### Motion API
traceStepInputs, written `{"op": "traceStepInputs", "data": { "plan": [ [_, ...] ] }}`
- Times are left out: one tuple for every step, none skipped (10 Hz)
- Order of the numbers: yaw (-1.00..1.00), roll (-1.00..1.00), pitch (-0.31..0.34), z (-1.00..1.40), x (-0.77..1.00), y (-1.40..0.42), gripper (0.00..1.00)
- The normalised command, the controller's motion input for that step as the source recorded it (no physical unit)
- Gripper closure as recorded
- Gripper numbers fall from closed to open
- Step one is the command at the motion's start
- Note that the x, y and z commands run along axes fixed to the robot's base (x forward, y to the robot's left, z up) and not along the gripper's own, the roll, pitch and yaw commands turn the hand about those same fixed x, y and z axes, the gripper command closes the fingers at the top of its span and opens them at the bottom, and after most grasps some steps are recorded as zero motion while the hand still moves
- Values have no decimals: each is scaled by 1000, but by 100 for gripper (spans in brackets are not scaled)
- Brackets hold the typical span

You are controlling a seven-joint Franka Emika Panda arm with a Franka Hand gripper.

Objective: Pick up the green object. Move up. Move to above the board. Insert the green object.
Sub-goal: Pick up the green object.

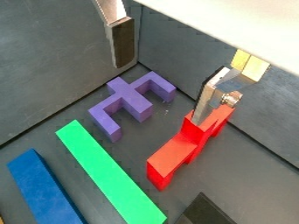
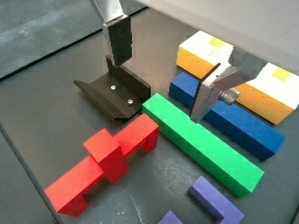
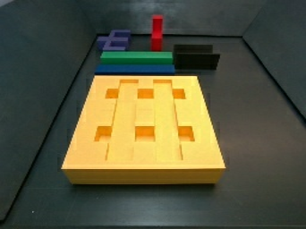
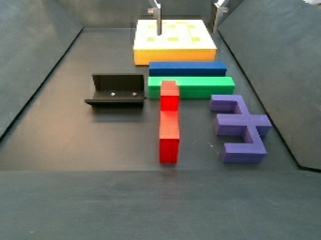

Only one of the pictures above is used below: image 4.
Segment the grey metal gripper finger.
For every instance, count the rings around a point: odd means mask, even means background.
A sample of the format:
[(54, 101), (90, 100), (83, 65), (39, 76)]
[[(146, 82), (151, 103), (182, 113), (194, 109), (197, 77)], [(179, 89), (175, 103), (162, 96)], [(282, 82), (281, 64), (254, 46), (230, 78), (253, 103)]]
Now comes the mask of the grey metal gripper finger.
[(150, 9), (149, 14), (157, 20), (157, 35), (162, 35), (162, 6), (157, 2), (157, 0), (149, 0), (150, 2)]

